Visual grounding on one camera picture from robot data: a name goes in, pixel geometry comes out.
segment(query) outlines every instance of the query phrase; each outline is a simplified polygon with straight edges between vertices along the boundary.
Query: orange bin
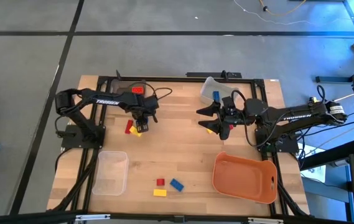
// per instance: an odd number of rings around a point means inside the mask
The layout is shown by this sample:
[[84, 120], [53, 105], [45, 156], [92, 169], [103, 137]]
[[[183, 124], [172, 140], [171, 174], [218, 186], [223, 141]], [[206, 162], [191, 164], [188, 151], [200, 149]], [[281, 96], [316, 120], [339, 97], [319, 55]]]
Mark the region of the orange bin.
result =
[[254, 161], [221, 152], [215, 159], [213, 186], [221, 194], [272, 203], [277, 194], [277, 170], [270, 161]]

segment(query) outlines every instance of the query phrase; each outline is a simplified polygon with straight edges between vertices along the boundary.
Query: clear plastic container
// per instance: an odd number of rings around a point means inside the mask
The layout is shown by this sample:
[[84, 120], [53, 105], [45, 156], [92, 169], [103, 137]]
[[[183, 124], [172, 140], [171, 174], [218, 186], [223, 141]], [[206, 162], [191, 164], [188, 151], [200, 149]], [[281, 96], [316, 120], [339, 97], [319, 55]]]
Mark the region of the clear plastic container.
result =
[[231, 96], [233, 90], [239, 90], [239, 88], [231, 88], [227, 85], [215, 81], [213, 77], [208, 77], [206, 78], [202, 90], [200, 91], [200, 101], [206, 105], [212, 104], [214, 101], [213, 91], [218, 91], [220, 93], [220, 103], [223, 106], [222, 98]]
[[102, 151], [92, 193], [119, 196], [126, 190], [128, 156], [121, 151]]

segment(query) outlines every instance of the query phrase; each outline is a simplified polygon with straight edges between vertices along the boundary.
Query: blue object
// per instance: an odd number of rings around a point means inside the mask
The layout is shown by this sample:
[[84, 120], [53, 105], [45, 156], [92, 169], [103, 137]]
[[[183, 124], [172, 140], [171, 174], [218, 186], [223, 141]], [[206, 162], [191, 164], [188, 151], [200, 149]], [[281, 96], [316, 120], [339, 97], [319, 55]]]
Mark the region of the blue object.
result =
[[181, 192], [182, 189], [184, 188], [184, 186], [175, 179], [171, 180], [170, 185], [173, 186], [175, 189], [177, 189], [179, 192]]
[[213, 91], [213, 99], [214, 99], [214, 101], [216, 101], [217, 103], [220, 102], [220, 92], [219, 92], [219, 91]]

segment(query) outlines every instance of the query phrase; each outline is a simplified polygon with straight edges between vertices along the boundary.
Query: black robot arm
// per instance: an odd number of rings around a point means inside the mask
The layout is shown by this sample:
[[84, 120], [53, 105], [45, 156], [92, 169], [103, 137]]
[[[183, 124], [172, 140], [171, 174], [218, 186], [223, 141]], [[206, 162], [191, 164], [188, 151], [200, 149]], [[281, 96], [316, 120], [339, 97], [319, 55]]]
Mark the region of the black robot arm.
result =
[[[80, 102], [75, 104], [73, 95], [78, 95], [82, 98]], [[152, 116], [156, 119], [157, 96], [155, 94], [145, 97], [131, 92], [122, 94], [105, 93], [102, 91], [94, 91], [91, 89], [68, 89], [57, 93], [55, 96], [56, 112], [60, 116], [70, 118], [82, 131], [84, 139], [94, 139], [98, 137], [98, 132], [95, 123], [88, 120], [80, 112], [80, 110], [89, 104], [118, 106], [126, 113], [131, 112], [136, 120], [136, 126], [139, 133], [148, 131], [147, 117]]]
[[[213, 121], [199, 121], [199, 125], [219, 134], [221, 140], [228, 139], [229, 125], [258, 125], [256, 147], [267, 142], [275, 143], [283, 138], [295, 134], [305, 128], [319, 124], [341, 125], [347, 120], [342, 106], [336, 102], [315, 102], [313, 98], [306, 105], [289, 108], [273, 108], [259, 99], [245, 99], [243, 110], [236, 108], [232, 97], [223, 98], [223, 106], [214, 101], [209, 107], [197, 110], [198, 114], [213, 116]], [[277, 125], [280, 121], [290, 121], [287, 124]]]

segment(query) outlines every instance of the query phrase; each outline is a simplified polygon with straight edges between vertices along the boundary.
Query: concrete floor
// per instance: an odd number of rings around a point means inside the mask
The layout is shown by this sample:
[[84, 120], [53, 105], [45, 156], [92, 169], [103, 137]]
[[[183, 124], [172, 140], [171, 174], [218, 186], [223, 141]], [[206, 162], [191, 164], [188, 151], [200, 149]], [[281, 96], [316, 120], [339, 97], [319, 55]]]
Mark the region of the concrete floor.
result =
[[[237, 1], [265, 19], [281, 22], [323, 23], [348, 17], [340, 2], [308, 2], [286, 17], [271, 17], [257, 1]], [[0, 30], [68, 30], [77, 3], [0, 1]], [[276, 12], [296, 5], [286, 0], [268, 2]], [[354, 26], [344, 20], [322, 27], [275, 25], [245, 13], [231, 0], [91, 0], [84, 4], [77, 30], [354, 31]], [[9, 209], [64, 43], [64, 37], [0, 37], [0, 215]], [[229, 70], [245, 78], [280, 79], [286, 106], [293, 106], [317, 96], [315, 76], [354, 73], [352, 43], [354, 38], [337, 37], [74, 37], [58, 90], [76, 87], [80, 75], [115, 75], [116, 69], [122, 75], [161, 76]], [[350, 85], [324, 87], [327, 99], [352, 93]], [[346, 113], [354, 112], [353, 98], [342, 105]], [[60, 149], [55, 118], [52, 111], [21, 212], [46, 208]], [[354, 121], [354, 115], [348, 121]], [[311, 136], [306, 142], [317, 146], [348, 128]], [[353, 139], [354, 132], [324, 148]]]

